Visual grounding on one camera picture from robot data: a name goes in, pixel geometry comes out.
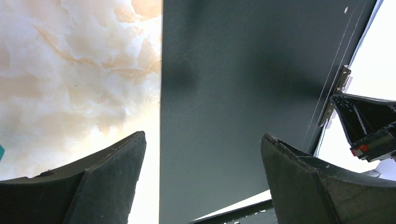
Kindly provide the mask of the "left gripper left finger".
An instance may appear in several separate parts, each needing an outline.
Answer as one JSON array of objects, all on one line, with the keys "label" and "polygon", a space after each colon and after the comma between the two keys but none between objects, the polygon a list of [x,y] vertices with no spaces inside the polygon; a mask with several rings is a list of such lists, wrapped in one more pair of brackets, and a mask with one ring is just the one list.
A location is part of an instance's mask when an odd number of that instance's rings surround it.
[{"label": "left gripper left finger", "polygon": [[1,223],[126,224],[146,145],[138,131],[38,176],[1,181]]}]

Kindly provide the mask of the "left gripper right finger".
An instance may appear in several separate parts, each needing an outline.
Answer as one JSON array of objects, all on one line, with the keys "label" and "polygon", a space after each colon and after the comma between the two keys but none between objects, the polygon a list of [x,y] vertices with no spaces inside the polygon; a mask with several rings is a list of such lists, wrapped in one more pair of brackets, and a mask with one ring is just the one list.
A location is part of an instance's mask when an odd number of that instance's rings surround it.
[{"label": "left gripper right finger", "polygon": [[261,155],[281,224],[393,224],[396,183],[355,173],[266,133]]}]

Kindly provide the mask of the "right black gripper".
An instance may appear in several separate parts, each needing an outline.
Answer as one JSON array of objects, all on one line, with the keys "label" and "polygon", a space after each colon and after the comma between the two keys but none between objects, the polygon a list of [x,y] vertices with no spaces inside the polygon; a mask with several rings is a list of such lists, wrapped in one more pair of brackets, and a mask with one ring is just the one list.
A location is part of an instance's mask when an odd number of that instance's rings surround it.
[{"label": "right black gripper", "polygon": [[353,156],[367,162],[396,159],[396,102],[346,93],[330,101]]}]

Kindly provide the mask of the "white paper stack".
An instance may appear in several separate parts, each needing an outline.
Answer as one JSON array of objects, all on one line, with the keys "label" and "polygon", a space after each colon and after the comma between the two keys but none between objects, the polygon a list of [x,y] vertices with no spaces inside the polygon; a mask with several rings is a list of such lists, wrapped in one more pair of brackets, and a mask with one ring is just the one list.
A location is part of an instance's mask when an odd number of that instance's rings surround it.
[{"label": "white paper stack", "polygon": [[[396,2],[384,0],[351,65],[347,93],[394,101],[396,99]],[[357,173],[395,180],[393,159],[366,162],[352,155],[340,119],[333,113],[315,156]]]}]

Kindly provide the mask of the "grey black file folder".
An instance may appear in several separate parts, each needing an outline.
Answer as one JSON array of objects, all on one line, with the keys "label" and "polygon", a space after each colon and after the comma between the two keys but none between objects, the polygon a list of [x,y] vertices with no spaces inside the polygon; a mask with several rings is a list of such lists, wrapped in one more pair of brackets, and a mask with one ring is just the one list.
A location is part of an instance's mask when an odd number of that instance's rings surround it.
[{"label": "grey black file folder", "polygon": [[162,224],[268,189],[260,141],[313,152],[330,90],[374,0],[166,0],[160,124]]}]

